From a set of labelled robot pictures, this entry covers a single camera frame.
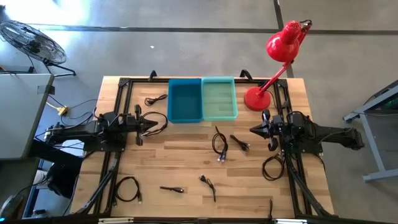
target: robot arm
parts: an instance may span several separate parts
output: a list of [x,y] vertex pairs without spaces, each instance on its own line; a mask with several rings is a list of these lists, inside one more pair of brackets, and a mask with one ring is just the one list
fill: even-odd
[[302,151],[302,149],[311,149],[308,152],[312,153],[317,152],[317,149],[321,150],[321,142],[340,143],[353,150],[364,147],[361,133],[356,129],[319,126],[299,111],[289,113],[287,123],[280,115],[274,116],[273,120],[270,118],[269,110],[264,110],[262,124],[250,129],[252,133],[270,139],[268,145],[270,151],[274,151],[278,147],[275,135],[283,137],[284,144],[288,147],[291,146],[295,152]]
[[127,133],[136,132],[136,144],[141,146],[142,133],[157,125],[141,116],[141,107],[136,105],[136,115],[108,112],[100,114],[88,124],[64,126],[59,123],[47,129],[44,140],[49,145],[77,139],[85,143],[86,151],[122,151]]

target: wooden tabletop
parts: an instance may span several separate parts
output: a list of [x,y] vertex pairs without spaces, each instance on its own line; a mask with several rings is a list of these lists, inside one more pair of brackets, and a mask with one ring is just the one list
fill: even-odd
[[[98,114],[113,110],[119,79],[120,77],[104,77],[97,102]],[[287,82],[293,110],[311,116],[303,79],[290,78]],[[133,175],[139,181],[143,202],[118,201],[117,207],[112,209],[112,216],[263,218],[269,212],[271,198],[274,203],[273,217],[293,217],[287,171],[281,179],[275,181],[266,180],[261,173],[264,160],[276,152],[268,151],[268,140],[249,132],[249,128],[262,121],[261,112],[249,110],[243,102],[244,93],[252,86],[256,85],[236,84],[239,115],[234,121],[169,123],[167,129],[159,135],[144,138],[143,146],[135,145],[135,133],[130,133],[119,165],[118,180]],[[135,104],[140,104],[142,113],[157,111],[167,114],[167,100],[158,101],[152,106],[144,104],[145,97],[155,98],[167,92],[167,83],[134,83],[130,109],[133,110]],[[126,91],[121,102],[124,102],[125,97]],[[269,109],[271,115],[277,114],[273,102]],[[152,114],[146,118],[158,121],[159,127],[164,124],[164,118],[160,115]],[[211,140],[216,133],[215,126],[228,140],[225,163],[217,161],[218,155],[211,147]],[[241,152],[238,144],[229,137],[230,134],[251,145],[247,155]],[[96,152],[83,162],[72,212],[81,208],[97,188],[103,156],[103,152]],[[321,162],[313,155],[304,154],[303,163],[308,188],[324,208],[333,213]],[[267,170],[271,175],[276,175],[280,165],[276,161],[270,162]],[[214,203],[210,188],[199,181],[201,174],[215,185],[217,202]],[[185,193],[161,190],[159,186],[182,187]],[[105,189],[104,198],[107,193],[108,189]],[[135,193],[136,186],[132,180],[127,180],[120,186],[119,194],[123,198],[131,198]],[[298,196],[303,210],[301,191]]]

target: plastic bin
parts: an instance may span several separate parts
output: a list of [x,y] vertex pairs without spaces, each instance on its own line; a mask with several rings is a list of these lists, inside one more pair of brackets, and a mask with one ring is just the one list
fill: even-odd
[[200,78],[169,80],[167,118],[172,123],[199,123],[203,119]]
[[233,77],[202,78],[203,118],[207,121],[232,121],[238,116]]

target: gray floor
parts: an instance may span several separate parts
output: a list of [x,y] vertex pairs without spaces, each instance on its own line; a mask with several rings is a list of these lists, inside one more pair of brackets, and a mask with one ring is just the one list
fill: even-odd
[[[14,0],[7,5],[7,16],[26,23],[71,26],[278,28],[271,0],[29,2],[27,10]],[[312,19],[313,29],[398,29],[398,2],[394,0],[279,2],[284,21]],[[58,78],[54,83],[55,97],[66,105],[96,98],[104,75],[148,75],[156,70],[159,75],[237,76],[245,68],[255,77],[271,77],[280,67],[264,50],[270,34],[43,32],[67,52],[64,66],[78,72],[77,77]],[[396,58],[396,35],[309,35],[293,71],[294,77],[305,79],[314,121],[343,127],[344,115],[397,79]],[[38,72],[45,72],[39,62],[34,62]],[[25,55],[0,42],[0,64],[29,63]],[[70,116],[92,110],[94,104],[87,103],[71,111]],[[56,121],[54,110],[46,108],[39,130]],[[360,124],[353,125],[361,129]],[[323,146],[336,214],[397,222],[398,179],[370,184],[362,181],[363,174],[377,171],[369,148],[350,151],[336,144]],[[389,153],[389,161],[398,161],[396,152]]]

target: yellow plug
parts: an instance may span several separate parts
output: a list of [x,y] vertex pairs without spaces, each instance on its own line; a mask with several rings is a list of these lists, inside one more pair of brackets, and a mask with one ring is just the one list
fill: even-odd
[[67,106],[63,106],[60,108],[57,108],[56,106],[51,105],[49,102],[45,102],[47,105],[51,106],[52,108],[56,109],[58,111],[58,115],[62,116],[64,114],[66,114],[68,112],[68,107]]
[[62,116],[68,112],[68,107],[67,106],[61,107],[61,108],[58,108],[57,110],[58,110],[58,115]]

